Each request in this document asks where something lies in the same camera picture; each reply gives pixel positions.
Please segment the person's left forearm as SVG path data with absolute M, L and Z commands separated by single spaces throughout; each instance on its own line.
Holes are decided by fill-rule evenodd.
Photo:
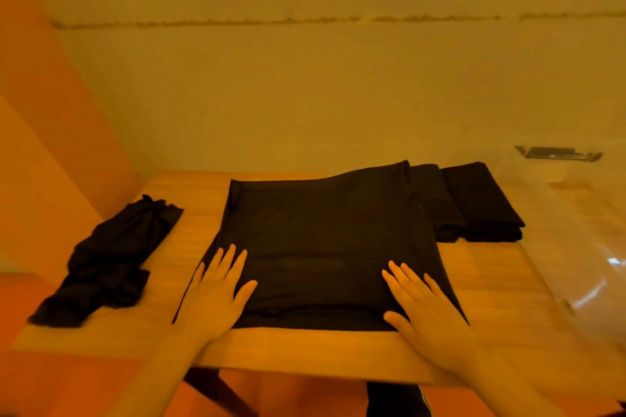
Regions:
M 103 417 L 163 417 L 192 362 L 211 340 L 191 329 L 168 333 Z

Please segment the person's right hand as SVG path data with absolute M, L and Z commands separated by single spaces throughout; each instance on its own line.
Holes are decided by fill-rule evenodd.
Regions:
M 477 337 L 448 297 L 436 297 L 422 280 L 422 295 L 407 295 L 389 266 L 382 277 L 395 301 L 401 307 L 403 317 L 416 331 L 416 339 L 405 339 L 424 358 L 453 374 L 456 358 L 465 350 L 481 348 Z

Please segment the person's right forearm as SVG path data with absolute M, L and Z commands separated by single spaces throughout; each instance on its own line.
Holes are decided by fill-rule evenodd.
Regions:
M 487 350 L 465 350 L 453 369 L 496 417 L 566 417 L 502 358 Z

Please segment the folded black garment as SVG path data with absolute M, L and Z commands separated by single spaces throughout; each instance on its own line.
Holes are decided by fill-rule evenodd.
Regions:
M 468 225 L 450 193 L 442 169 L 436 164 L 415 165 L 410 167 L 410 174 L 436 241 L 456 242 Z
M 442 168 L 466 228 L 468 242 L 518 242 L 525 223 L 484 162 Z

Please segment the dark table leg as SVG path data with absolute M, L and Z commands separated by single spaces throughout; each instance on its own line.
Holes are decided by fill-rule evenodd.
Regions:
M 231 417 L 259 417 L 219 375 L 219 369 L 193 366 L 183 381 L 204 397 L 215 403 Z

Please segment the clear plastic storage box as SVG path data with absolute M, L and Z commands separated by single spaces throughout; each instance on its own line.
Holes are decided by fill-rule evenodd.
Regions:
M 526 226 L 521 245 L 570 322 L 626 347 L 626 138 L 572 146 L 598 162 L 525 159 L 487 165 Z

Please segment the large black garment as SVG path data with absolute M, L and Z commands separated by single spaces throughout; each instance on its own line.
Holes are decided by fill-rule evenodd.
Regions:
M 231 179 L 218 248 L 247 251 L 235 288 L 257 287 L 234 329 L 387 332 L 403 314 L 382 278 L 389 261 L 428 274 L 465 318 L 407 160 L 307 180 Z

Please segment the crumpled black garment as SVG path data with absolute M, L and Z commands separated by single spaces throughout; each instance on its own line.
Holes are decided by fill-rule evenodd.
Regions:
M 101 308 L 136 306 L 150 271 L 145 261 L 157 250 L 184 213 L 149 195 L 127 204 L 98 224 L 75 245 L 67 275 L 37 307 L 27 323 L 51 328 L 79 328 Z

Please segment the person's black striped trouser leg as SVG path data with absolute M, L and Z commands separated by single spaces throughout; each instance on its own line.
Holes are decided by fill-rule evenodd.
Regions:
M 365 417 L 434 417 L 423 390 L 417 384 L 366 383 Z

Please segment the person's left hand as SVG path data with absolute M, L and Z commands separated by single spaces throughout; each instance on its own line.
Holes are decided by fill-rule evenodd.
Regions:
M 214 280 L 214 256 L 205 263 L 201 284 L 189 286 L 175 321 L 176 329 L 206 333 L 212 338 L 210 342 L 223 336 L 241 316 L 233 310 L 233 298 L 242 287 L 237 284 L 246 264 L 247 251 L 234 256 L 230 272 L 220 281 Z

